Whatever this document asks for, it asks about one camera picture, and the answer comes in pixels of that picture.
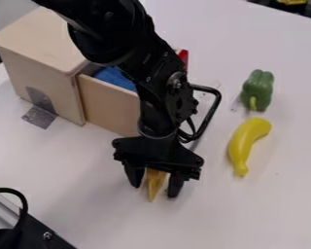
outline yellow banana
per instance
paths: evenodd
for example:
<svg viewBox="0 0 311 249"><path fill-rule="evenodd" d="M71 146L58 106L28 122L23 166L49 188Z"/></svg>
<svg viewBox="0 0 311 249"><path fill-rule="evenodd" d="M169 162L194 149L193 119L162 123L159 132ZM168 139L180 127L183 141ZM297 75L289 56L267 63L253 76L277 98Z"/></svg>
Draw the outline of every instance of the yellow banana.
<svg viewBox="0 0 311 249"><path fill-rule="evenodd" d="M230 139L228 155L235 167L235 173L245 176L249 168L246 164L253 144L259 138L271 131L272 125L269 121L260 118L250 118L239 126Z"/></svg>
<svg viewBox="0 0 311 249"><path fill-rule="evenodd" d="M162 187L163 182L167 178L167 173L150 168L147 170L149 202L153 202L156 198L156 194Z"/></svg>

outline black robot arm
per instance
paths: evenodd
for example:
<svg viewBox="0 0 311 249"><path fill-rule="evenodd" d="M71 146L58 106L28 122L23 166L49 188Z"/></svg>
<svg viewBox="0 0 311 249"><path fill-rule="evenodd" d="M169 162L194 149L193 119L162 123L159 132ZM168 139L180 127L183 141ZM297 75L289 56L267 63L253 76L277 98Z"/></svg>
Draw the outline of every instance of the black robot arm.
<svg viewBox="0 0 311 249"><path fill-rule="evenodd" d="M203 159L181 145L198 139L221 102L215 90L191 85L184 62L156 33L152 19L137 0L34 0L68 21L70 36L82 54L104 66L117 65L130 78L140 98L141 136L116 139L115 160L124 165L134 187L146 167L171 173L168 195L175 197L184 181L199 179ZM194 90L216 95L198 130ZM180 130L187 121L192 134Z"/></svg>

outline green bell pepper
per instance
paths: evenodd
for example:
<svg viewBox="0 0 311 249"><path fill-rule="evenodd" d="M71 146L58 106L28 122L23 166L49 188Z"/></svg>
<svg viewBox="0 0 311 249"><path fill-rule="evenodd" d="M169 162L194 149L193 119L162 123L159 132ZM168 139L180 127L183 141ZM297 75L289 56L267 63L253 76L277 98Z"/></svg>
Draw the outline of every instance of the green bell pepper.
<svg viewBox="0 0 311 249"><path fill-rule="evenodd" d="M255 70L243 84L241 102L250 110L263 112L271 103L274 76Z"/></svg>

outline black cable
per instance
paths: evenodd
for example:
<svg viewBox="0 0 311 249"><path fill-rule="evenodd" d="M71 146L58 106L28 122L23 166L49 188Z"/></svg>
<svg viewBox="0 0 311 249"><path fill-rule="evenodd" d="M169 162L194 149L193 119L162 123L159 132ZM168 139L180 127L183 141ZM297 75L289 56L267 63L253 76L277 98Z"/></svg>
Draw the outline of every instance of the black cable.
<svg viewBox="0 0 311 249"><path fill-rule="evenodd" d="M179 140L182 143L190 143L191 141L197 140L202 136L202 134L205 132L205 130L207 128L207 125L212 120L215 112L217 111L217 109L218 109L218 107L222 101L222 94L217 89L212 89L209 87L204 87L204 86L199 86L199 85L194 85L194 84L190 84L190 85L194 90L204 91L204 92L214 94L216 96L216 99L213 102L209 112L205 116L202 124L200 125L200 127L198 128L198 130L195 134L190 135L190 134L187 134L186 132L184 132L183 130L179 129L179 131L178 131Z"/></svg>
<svg viewBox="0 0 311 249"><path fill-rule="evenodd" d="M0 194L4 193L17 196L20 199L22 205L19 212L19 220L16 223L15 227L12 230L8 231L7 234L0 241L0 249L10 249L20 237L21 229L26 222L28 203L25 196L19 191L9 188L0 188Z"/></svg>
<svg viewBox="0 0 311 249"><path fill-rule="evenodd" d="M188 119L187 119L187 123L188 123L188 125L190 126L190 129L191 129L191 131L192 131L192 135L187 134L187 133L186 133L186 135L188 135L189 137L194 137L194 135L196 134L196 128L195 128L195 126L194 126L194 123L193 123L192 119L191 119L191 118L188 118ZM179 130L179 141L180 141L181 143L184 143L184 144L188 144L188 143L191 142L190 139L183 138L182 136L180 136L180 130Z"/></svg>

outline box lid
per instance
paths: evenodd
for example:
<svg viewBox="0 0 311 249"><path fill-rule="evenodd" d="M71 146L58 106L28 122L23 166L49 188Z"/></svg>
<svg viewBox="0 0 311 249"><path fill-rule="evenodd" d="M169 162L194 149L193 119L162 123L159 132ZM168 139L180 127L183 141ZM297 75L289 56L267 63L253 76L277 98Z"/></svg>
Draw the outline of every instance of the box lid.
<svg viewBox="0 0 311 249"><path fill-rule="evenodd" d="M17 53L64 74L88 64L70 40L67 23L39 7L0 31L0 50Z"/></svg>

